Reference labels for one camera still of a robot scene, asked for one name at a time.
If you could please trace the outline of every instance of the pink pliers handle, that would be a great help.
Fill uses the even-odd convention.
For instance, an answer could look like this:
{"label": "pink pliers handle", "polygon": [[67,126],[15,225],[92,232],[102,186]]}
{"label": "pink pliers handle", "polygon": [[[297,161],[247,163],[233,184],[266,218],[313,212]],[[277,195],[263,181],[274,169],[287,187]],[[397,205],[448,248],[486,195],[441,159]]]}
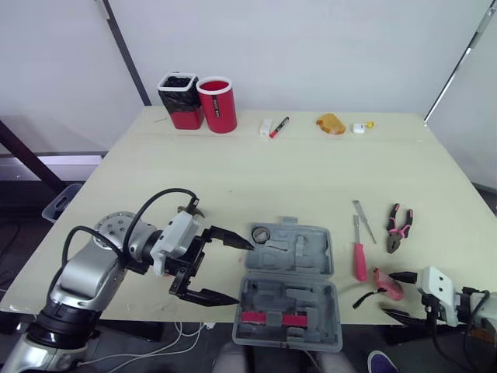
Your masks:
{"label": "pink pliers handle", "polygon": [[400,206],[400,204],[395,204],[391,209],[390,217],[388,218],[387,231],[388,233],[398,233],[402,238],[407,239],[409,229],[411,229],[412,226],[413,213],[411,209],[407,210],[404,226],[402,228],[395,228],[395,215],[397,215]]}

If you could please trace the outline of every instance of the red cup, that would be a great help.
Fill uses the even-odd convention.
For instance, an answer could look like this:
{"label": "red cup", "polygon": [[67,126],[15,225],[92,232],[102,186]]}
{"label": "red cup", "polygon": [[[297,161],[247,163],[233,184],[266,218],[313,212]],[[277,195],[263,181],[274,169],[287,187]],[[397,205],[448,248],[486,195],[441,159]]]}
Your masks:
{"label": "red cup", "polygon": [[226,134],[236,128],[235,101],[231,80],[211,76],[196,83],[207,125],[218,134]]}

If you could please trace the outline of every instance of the orange object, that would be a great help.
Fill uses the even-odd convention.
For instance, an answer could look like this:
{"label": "orange object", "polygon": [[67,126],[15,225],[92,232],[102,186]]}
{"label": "orange object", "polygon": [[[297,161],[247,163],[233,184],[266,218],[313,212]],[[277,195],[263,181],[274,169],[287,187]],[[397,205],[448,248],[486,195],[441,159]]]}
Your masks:
{"label": "orange object", "polygon": [[324,114],[321,115],[316,124],[327,134],[343,134],[345,132],[345,126],[342,122],[335,116],[335,114]]}

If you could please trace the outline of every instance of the gray tool case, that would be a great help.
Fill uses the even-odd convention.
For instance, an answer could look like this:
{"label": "gray tool case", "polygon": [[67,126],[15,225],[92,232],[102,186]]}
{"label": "gray tool case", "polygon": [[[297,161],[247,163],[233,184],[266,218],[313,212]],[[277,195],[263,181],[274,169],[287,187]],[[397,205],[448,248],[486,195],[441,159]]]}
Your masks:
{"label": "gray tool case", "polygon": [[[336,287],[328,281],[334,272],[328,229],[298,225],[296,218],[252,230],[258,227],[267,228],[269,239],[257,244],[250,235],[255,250],[245,260],[233,341],[338,353],[342,327]],[[264,312],[266,321],[242,322],[243,312]],[[285,315],[306,315],[307,327],[284,326]]]}

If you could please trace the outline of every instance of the table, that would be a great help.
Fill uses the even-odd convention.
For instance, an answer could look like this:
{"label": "table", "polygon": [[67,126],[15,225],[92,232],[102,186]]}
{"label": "table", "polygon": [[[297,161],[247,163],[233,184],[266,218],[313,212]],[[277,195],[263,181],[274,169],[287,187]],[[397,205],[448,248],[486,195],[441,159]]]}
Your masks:
{"label": "table", "polygon": [[[272,140],[259,137],[263,118],[291,122]],[[377,306],[387,304],[424,316],[420,295],[405,286],[405,299],[383,295],[352,304],[373,288],[353,276],[352,200],[360,200],[378,241],[363,226],[370,270],[389,273],[435,266],[459,287],[497,290],[497,221],[470,181],[420,116],[408,113],[340,113],[348,127],[373,120],[366,134],[332,136],[315,125],[320,113],[246,110],[238,127],[214,134],[177,131],[162,107],[147,107],[115,144],[17,276],[2,311],[38,313],[61,262],[64,238],[75,225],[93,226],[114,211],[136,211],[152,194],[185,187],[200,198],[204,226],[216,225],[249,237],[251,222],[294,216],[302,225],[329,229],[342,323],[392,324]],[[119,183],[125,176],[125,182]],[[158,200],[144,220],[163,228],[187,201],[180,194]],[[408,239],[386,253],[385,226],[393,203],[414,209]],[[398,214],[402,221],[404,210]],[[89,237],[78,234],[70,256]],[[191,288],[238,297],[244,253],[206,245],[206,257]],[[104,319],[232,322],[235,306],[204,308],[168,294],[171,278],[129,272]]]}

